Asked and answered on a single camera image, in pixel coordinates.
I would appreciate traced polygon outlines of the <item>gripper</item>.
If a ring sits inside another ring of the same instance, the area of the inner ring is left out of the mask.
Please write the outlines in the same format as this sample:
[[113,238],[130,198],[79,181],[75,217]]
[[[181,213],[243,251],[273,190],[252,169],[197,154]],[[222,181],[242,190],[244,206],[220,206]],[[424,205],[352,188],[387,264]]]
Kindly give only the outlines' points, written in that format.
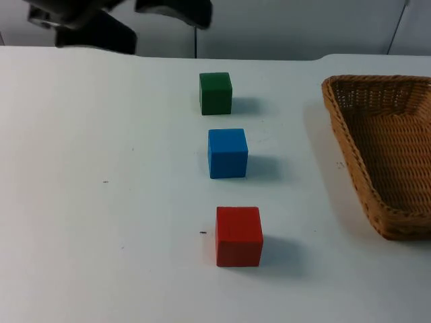
[[57,28],[55,46],[91,47],[126,55],[134,55],[137,35],[128,26],[105,11],[99,11],[78,29]]

